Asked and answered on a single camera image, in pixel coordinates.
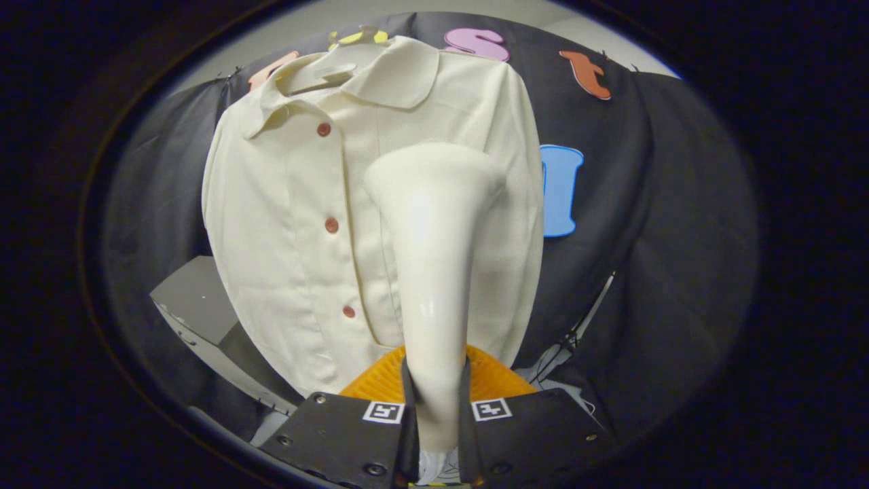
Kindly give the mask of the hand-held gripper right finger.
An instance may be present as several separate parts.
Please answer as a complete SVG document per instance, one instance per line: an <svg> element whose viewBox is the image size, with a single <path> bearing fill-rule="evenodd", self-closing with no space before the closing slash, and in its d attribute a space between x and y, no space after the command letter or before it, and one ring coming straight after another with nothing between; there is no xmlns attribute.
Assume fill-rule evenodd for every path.
<svg viewBox="0 0 869 489"><path fill-rule="evenodd" d="M490 354L466 349L458 462L472 487L570 487L615 439L561 388L540 391Z"/></svg>

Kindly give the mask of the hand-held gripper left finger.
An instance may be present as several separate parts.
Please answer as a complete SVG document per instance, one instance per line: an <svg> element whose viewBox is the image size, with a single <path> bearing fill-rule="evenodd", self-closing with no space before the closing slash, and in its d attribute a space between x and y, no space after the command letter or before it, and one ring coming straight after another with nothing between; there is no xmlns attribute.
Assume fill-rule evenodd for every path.
<svg viewBox="0 0 869 489"><path fill-rule="evenodd" d="M407 488L419 476L410 381L396 348L341 394L310 395L260 449L320 488Z"/></svg>

